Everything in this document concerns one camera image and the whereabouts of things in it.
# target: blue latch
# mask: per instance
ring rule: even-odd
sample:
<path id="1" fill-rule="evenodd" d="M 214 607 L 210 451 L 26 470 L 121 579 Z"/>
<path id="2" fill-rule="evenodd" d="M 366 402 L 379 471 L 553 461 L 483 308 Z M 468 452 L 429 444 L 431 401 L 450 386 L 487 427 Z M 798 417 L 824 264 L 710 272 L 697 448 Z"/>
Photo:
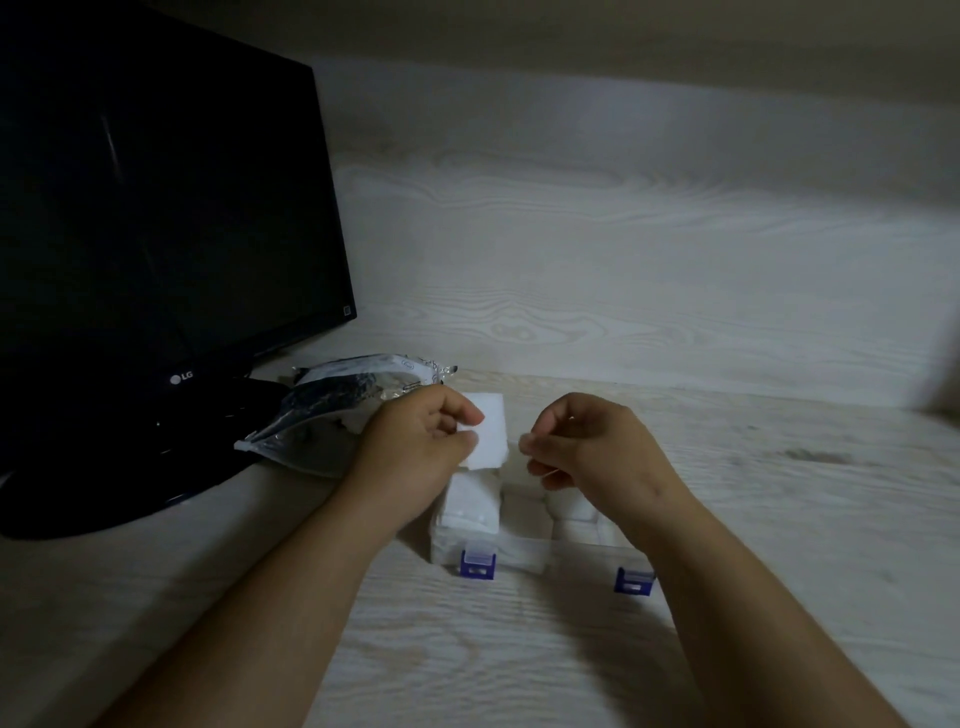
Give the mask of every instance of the blue latch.
<path id="1" fill-rule="evenodd" d="M 652 571 L 635 571 L 620 567 L 616 570 L 615 592 L 625 595 L 649 596 L 654 589 L 657 575 Z"/>
<path id="2" fill-rule="evenodd" d="M 496 552 L 468 546 L 460 552 L 460 575 L 467 579 L 493 580 Z"/>

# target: wall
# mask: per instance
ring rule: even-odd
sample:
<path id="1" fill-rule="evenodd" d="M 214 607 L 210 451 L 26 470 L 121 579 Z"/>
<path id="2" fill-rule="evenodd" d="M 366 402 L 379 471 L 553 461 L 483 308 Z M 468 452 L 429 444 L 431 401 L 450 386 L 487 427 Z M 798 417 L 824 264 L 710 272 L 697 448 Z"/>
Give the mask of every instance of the wall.
<path id="1" fill-rule="evenodd" d="M 359 319 L 301 360 L 897 406 L 952 363 L 960 107 L 303 41 Z"/>

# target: right hand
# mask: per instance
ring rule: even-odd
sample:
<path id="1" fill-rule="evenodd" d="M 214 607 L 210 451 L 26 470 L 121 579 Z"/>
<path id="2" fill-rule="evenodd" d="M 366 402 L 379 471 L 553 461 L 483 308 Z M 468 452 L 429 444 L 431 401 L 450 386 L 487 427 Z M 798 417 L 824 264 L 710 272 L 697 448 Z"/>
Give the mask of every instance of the right hand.
<path id="1" fill-rule="evenodd" d="M 632 539 L 629 526 L 652 533 L 671 504 L 692 497 L 636 415 L 594 395 L 559 398 L 540 413 L 519 447 L 544 488 L 580 489 Z"/>

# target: monitor base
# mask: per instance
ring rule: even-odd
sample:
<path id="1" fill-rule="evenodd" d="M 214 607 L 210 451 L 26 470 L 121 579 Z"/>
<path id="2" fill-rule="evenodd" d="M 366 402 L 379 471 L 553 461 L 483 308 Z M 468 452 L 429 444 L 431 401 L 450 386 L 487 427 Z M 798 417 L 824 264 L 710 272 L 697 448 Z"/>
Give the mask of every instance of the monitor base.
<path id="1" fill-rule="evenodd" d="M 197 382 L 135 411 L 51 437 L 0 486 L 0 534 L 77 536 L 149 516 L 260 458 L 233 449 L 276 414 L 283 384 Z"/>

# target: clear plastic packaging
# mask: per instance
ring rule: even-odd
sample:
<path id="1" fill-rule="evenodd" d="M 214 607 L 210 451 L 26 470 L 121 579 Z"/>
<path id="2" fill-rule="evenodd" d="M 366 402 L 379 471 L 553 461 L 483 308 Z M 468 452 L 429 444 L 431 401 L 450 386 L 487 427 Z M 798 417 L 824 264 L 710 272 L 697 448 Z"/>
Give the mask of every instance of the clear plastic packaging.
<path id="1" fill-rule="evenodd" d="M 234 443 L 304 473 L 341 477 L 376 409 L 457 371 L 400 354 L 372 354 L 296 369 L 295 386 L 269 425 Z"/>

